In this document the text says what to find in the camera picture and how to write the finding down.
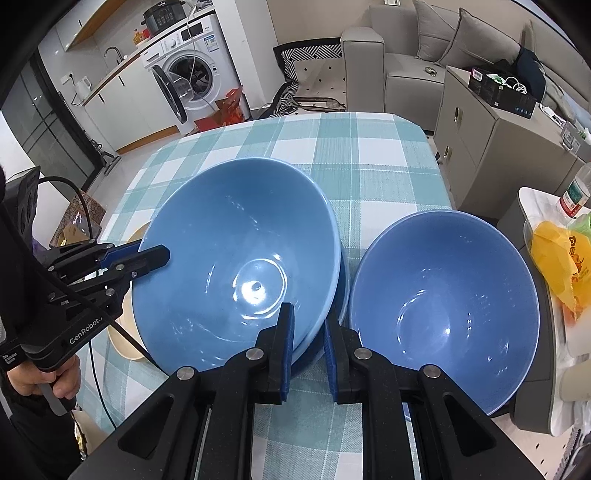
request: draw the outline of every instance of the black and white patterned fabric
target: black and white patterned fabric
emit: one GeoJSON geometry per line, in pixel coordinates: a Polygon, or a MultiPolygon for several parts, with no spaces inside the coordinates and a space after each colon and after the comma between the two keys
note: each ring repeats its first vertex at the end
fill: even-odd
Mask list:
{"type": "Polygon", "coordinates": [[[275,95],[271,106],[260,118],[289,115],[297,109],[293,102],[300,87],[296,74],[297,61],[339,59],[343,56],[338,37],[284,43],[273,48],[273,52],[279,68],[285,75],[285,83],[275,95]]]}

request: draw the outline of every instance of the yellow plastic bag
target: yellow plastic bag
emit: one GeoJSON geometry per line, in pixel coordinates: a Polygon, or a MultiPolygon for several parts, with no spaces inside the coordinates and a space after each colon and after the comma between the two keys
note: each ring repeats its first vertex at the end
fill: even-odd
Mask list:
{"type": "Polygon", "coordinates": [[[550,290],[578,319],[591,305],[589,238],[552,222],[541,222],[534,230],[530,254],[550,290]]]}

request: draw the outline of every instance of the black box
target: black box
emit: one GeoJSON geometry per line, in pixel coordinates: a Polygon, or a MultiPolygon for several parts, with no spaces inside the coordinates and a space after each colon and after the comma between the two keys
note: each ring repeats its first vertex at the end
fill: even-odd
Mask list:
{"type": "Polygon", "coordinates": [[[468,88],[495,108],[531,118],[536,99],[527,93],[521,93],[491,79],[484,69],[473,68],[468,88]]]}

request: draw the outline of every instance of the tablecloth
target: tablecloth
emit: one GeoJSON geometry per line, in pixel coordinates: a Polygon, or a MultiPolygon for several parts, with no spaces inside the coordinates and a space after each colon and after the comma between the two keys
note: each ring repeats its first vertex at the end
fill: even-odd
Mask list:
{"type": "MultiPolygon", "coordinates": [[[[147,160],[129,185],[101,241],[125,243],[189,178],[221,161],[248,156],[291,162],[323,189],[335,211],[352,275],[372,241],[396,220],[417,211],[451,208],[433,152],[418,126],[384,113],[291,115],[170,142],[147,160]]],[[[145,361],[121,358],[106,331],[92,345],[99,385],[119,424],[165,376],[145,361]]],[[[78,402],[109,432],[87,346],[79,355],[83,381],[78,402]]],[[[361,479],[361,472],[361,407],[332,402],[323,359],[292,379],[286,403],[256,406],[254,480],[353,480],[361,479]]]]}

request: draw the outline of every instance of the drawer handle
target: drawer handle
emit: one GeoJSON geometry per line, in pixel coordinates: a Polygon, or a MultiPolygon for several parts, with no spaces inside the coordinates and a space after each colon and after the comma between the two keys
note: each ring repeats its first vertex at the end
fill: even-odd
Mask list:
{"type": "Polygon", "coordinates": [[[462,123],[462,116],[463,116],[462,109],[456,107],[456,111],[453,115],[453,121],[456,123],[457,127],[460,128],[460,124],[462,123]]]}

